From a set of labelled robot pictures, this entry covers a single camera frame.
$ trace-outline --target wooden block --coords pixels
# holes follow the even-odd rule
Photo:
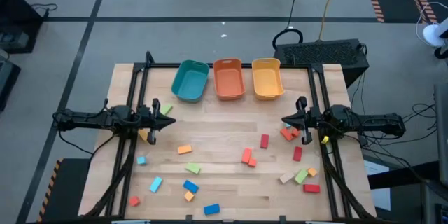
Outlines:
[[[133,196],[129,198],[129,205],[131,207],[136,207],[140,204],[140,199],[137,196]]]
[[[288,141],[293,140],[293,135],[291,134],[291,132],[289,132],[288,129],[283,128],[283,129],[281,129],[280,133],[283,135],[283,137],[284,137],[286,140],[288,140]]]
[[[262,135],[261,135],[261,144],[260,144],[260,147],[261,147],[261,148],[267,148],[268,143],[269,143],[269,135],[267,135],[267,134],[262,134]]]
[[[293,137],[298,137],[300,135],[300,131],[296,128],[293,128],[293,130],[291,130],[291,134],[293,135]]]
[[[183,183],[183,187],[192,193],[197,193],[197,190],[199,190],[199,186],[189,180],[186,180],[185,183]]]
[[[217,214],[217,213],[219,213],[219,204],[212,204],[210,206],[204,207],[204,214],[205,215]]]
[[[193,148],[191,148],[191,145],[190,145],[190,144],[188,144],[188,145],[186,145],[186,146],[179,146],[179,147],[177,148],[177,152],[178,152],[179,154],[189,153],[189,152],[192,152],[192,151],[193,151]]]
[[[306,169],[302,169],[299,171],[299,173],[297,173],[297,176],[294,179],[297,183],[301,184],[307,176],[308,171]]]
[[[311,176],[315,176],[317,174],[317,170],[315,168],[309,168],[308,173]]]
[[[141,140],[143,140],[146,143],[148,143],[148,130],[146,130],[146,129],[139,129],[139,136],[140,136]]]
[[[160,177],[155,177],[153,183],[151,184],[151,187],[149,188],[149,190],[153,193],[157,192],[157,190],[159,189],[160,184],[162,183],[162,178]]]
[[[321,187],[320,185],[303,185],[303,191],[306,193],[320,193]]]
[[[243,152],[243,159],[241,161],[248,164],[249,160],[251,159],[251,153],[252,153],[252,150],[250,148],[245,148],[244,152]]]
[[[328,138],[328,136],[324,136],[321,143],[326,144],[326,143],[328,143],[328,140],[330,140],[330,138]]]
[[[165,104],[165,105],[162,105],[162,108],[160,108],[160,112],[162,115],[167,115],[171,111],[172,108],[173,108],[173,105]]]
[[[201,167],[195,163],[188,163],[187,167],[185,167],[185,168],[194,174],[198,174],[199,171],[201,170]]]
[[[300,161],[302,159],[302,147],[296,146],[294,148],[294,156],[293,156],[293,160],[294,161]]]
[[[250,167],[255,167],[257,165],[257,160],[255,158],[251,158],[249,160],[249,166]]]
[[[193,200],[193,198],[195,197],[194,194],[192,194],[190,191],[188,191],[185,196],[184,196],[189,202]]]
[[[137,164],[138,165],[146,165],[146,158],[145,157],[138,157],[137,158]]]
[[[280,181],[282,183],[286,183],[290,179],[292,179],[293,177],[294,177],[294,173],[293,172],[286,172],[285,174],[281,175],[281,177],[279,179],[280,179]]]

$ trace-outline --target wooden tabletop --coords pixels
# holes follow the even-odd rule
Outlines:
[[[324,65],[325,79],[331,104],[350,106],[340,65]],[[251,69],[243,69],[246,93],[235,101],[220,101],[215,95],[214,75],[210,71],[202,100],[196,104],[180,101],[170,90],[177,69],[150,69],[145,102],[151,105],[157,97],[161,104],[173,104],[168,116],[176,123],[156,133],[157,144],[138,140],[136,157],[145,156],[147,165],[134,163],[129,196],[138,196],[137,207],[127,205],[126,218],[185,219],[192,214],[195,220],[231,219],[266,221],[286,215],[289,221],[331,220],[325,175],[319,142],[307,146],[300,138],[291,142],[281,135],[281,117],[296,112],[295,101],[306,96],[309,106],[312,98],[306,69],[282,69],[285,94],[274,101],[259,101],[254,96]],[[115,66],[108,92],[109,106],[125,104],[132,74],[132,64]],[[315,75],[319,103],[323,108],[319,79]],[[134,102],[137,102],[136,91]],[[315,130],[311,130],[317,139]],[[269,135],[269,148],[260,148],[261,134]],[[101,131],[97,146],[111,135]],[[179,155],[177,147],[191,144],[191,153]],[[102,196],[111,181],[118,138],[106,144],[94,157],[85,184],[79,214],[90,210]],[[302,160],[293,161],[295,146],[303,147]],[[358,201],[376,216],[367,174],[359,143],[351,138],[339,140],[346,184]],[[241,162],[245,148],[251,148],[258,163],[255,168]],[[201,172],[185,170],[187,162],[200,165]],[[318,174],[306,178],[305,183],[319,184],[321,193],[303,192],[294,180],[281,184],[279,177],[286,172],[297,173],[314,167]],[[149,190],[153,179],[159,176],[162,185],[156,193]],[[199,186],[195,198],[187,202],[183,197],[188,179]],[[344,216],[340,192],[334,183],[338,211]],[[118,212],[121,188],[117,190],[114,213]],[[204,207],[220,204],[219,214],[204,215]]]

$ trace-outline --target electronic equipment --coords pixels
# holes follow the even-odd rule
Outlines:
[[[31,53],[48,11],[41,17],[25,0],[0,0],[0,48]]]
[[[9,94],[19,76],[20,67],[0,56],[0,111],[6,106]]]
[[[274,57],[282,64],[341,64],[349,87],[369,67],[358,39],[277,45]]]

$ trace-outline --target black cable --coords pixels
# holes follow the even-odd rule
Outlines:
[[[295,5],[295,0],[293,0],[293,4],[291,5],[291,11],[289,13],[288,24],[286,25],[286,28],[283,31],[280,31],[274,37],[274,39],[272,39],[272,47],[276,51],[277,51],[277,39],[279,39],[282,35],[287,34],[288,32],[294,32],[297,35],[299,35],[299,42],[298,43],[303,43],[303,34],[302,34],[302,32],[299,31],[298,29],[289,29],[289,24],[291,23],[291,18],[293,17],[294,5]]]
[[[90,167],[90,163],[93,160],[93,157],[95,156],[95,154],[99,151],[100,148],[102,148],[103,146],[105,146],[108,142],[110,142],[114,137],[116,137],[115,134],[112,134],[111,137],[109,137],[107,140],[105,140],[104,143],[102,143],[100,146],[98,146],[98,148],[96,150],[93,151],[92,156],[89,159],[89,167]]]
[[[60,131],[60,130],[58,130],[57,132],[58,132],[59,137],[61,138],[61,140],[63,140],[63,141],[66,142],[67,144],[69,144],[69,145],[71,145],[71,146],[77,148],[77,149],[80,150],[80,151],[83,151],[83,152],[85,152],[85,153],[88,153],[88,154],[93,155],[93,153],[91,153],[90,151],[88,151],[88,150],[84,150],[83,148],[77,146],[76,144],[71,143],[71,142],[65,140],[64,137],[62,137],[62,135],[61,135],[61,131]]]
[[[59,6],[56,3],[34,3],[31,5],[34,10],[56,11]]]

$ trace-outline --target orange block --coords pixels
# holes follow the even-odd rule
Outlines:
[[[249,160],[251,159],[251,153],[252,153],[252,150],[250,148],[245,148],[244,152],[243,152],[243,159],[241,161],[248,164]]]
[[[193,151],[193,149],[191,148],[191,145],[190,145],[190,144],[188,144],[188,145],[186,145],[186,146],[179,146],[179,147],[177,148],[177,152],[178,152],[179,154],[189,153],[189,152],[192,152],[192,151]]]
[[[249,166],[250,167],[255,167],[257,165],[257,160],[255,158],[251,158],[249,160]]]
[[[298,137],[300,135],[300,131],[296,128],[293,128],[291,134],[293,135],[293,137]]]
[[[137,196],[130,197],[129,204],[131,207],[136,207],[140,204],[140,199]]]
[[[190,201],[193,200],[193,198],[195,197],[195,195],[192,194],[190,191],[188,191],[188,192],[185,194],[184,197],[185,197],[186,200],[188,200],[188,201],[190,202]]]
[[[289,132],[288,129],[283,128],[280,133],[285,137],[286,140],[291,141],[293,140],[293,135],[291,134],[291,132]]]
[[[311,176],[315,176],[317,174],[317,171],[315,168],[309,168],[308,169],[308,174]]]

